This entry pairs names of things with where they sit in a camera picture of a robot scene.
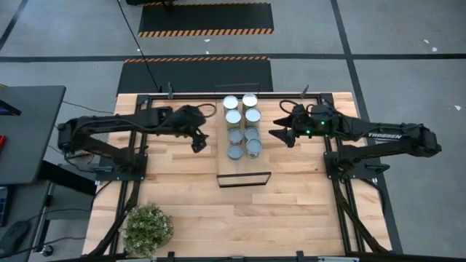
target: computer monitor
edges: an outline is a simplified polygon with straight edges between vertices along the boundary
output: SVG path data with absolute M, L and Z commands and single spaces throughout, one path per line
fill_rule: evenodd
M 0 100 L 0 116 L 19 116 L 21 111 Z

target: black floor mat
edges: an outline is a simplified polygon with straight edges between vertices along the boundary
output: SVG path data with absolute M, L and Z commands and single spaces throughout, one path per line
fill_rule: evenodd
M 143 8 L 139 37 L 255 35 L 273 33 L 268 3 L 175 4 Z
M 273 92 L 268 57 L 173 57 L 147 59 L 163 92 Z M 118 93 L 157 92 L 143 59 L 125 61 Z

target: can lid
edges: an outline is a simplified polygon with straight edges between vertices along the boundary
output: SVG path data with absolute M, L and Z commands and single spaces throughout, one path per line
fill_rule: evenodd
M 224 98 L 224 107 L 228 109 L 233 109 L 238 106 L 238 99 L 234 97 L 233 95 L 227 95 Z
M 249 152 L 258 153 L 262 150 L 262 143 L 258 139 L 251 139 L 246 143 L 246 148 Z
M 242 140 L 242 132 L 238 128 L 228 131 L 228 140 L 232 143 L 238 143 Z
M 261 112 L 255 108 L 249 108 L 245 115 L 246 119 L 251 122 L 257 122 L 261 119 Z
M 231 145 L 228 148 L 228 157 L 233 159 L 240 159 L 242 156 L 242 149 L 241 146 L 238 145 Z
M 258 138 L 259 137 L 259 130 L 255 127 L 249 127 L 245 131 L 245 137 L 246 139 L 250 140 L 253 138 Z
M 228 123 L 236 124 L 241 121 L 241 113 L 238 110 L 230 110 L 226 113 L 225 118 Z
M 257 105 L 257 97 L 254 94 L 243 95 L 242 103 L 245 106 L 256 106 Z

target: black desk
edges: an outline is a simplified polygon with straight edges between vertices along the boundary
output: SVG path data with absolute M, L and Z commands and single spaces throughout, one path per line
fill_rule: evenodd
M 50 203 L 53 183 L 91 196 L 95 193 L 92 180 L 43 160 L 65 90 L 64 86 L 0 87 L 0 98 L 22 111 L 21 116 L 0 116 L 0 134 L 7 136 L 0 151 L 0 185 L 15 187 L 7 224 L 0 228 L 0 237 L 14 222 L 43 213 Z M 41 221 L 47 219 L 38 217 L 30 221 L 31 229 L 20 250 L 43 245 L 47 229 Z M 27 261 L 29 254 L 7 260 Z

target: silver can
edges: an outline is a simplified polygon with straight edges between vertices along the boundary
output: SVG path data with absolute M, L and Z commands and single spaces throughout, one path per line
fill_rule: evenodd
M 236 98 L 233 95 L 227 95 L 224 98 L 224 111 L 225 111 L 225 114 L 226 114 L 226 112 L 228 112 L 228 110 L 238 109 L 238 103 L 239 103 L 238 98 Z
M 259 139 L 251 139 L 246 143 L 246 156 L 255 159 L 262 151 L 262 143 Z
M 245 130 L 245 142 L 251 139 L 259 139 L 259 130 L 255 127 L 249 127 Z
M 233 145 L 240 145 L 242 141 L 242 132 L 239 128 L 228 131 L 228 141 Z
M 228 157 L 231 159 L 231 160 L 239 160 L 242 156 L 242 149 L 241 149 L 241 146 L 238 146 L 238 145 L 230 145 L 230 147 L 228 147 Z
M 257 97 L 254 94 L 246 94 L 242 97 L 242 111 L 246 112 L 249 108 L 257 106 Z
M 228 110 L 225 115 L 226 128 L 228 130 L 233 128 L 240 128 L 241 124 L 241 113 L 238 110 Z
M 249 108 L 246 113 L 246 122 L 245 122 L 245 127 L 258 127 L 259 126 L 259 120 L 261 120 L 261 112 L 257 110 L 257 108 Z

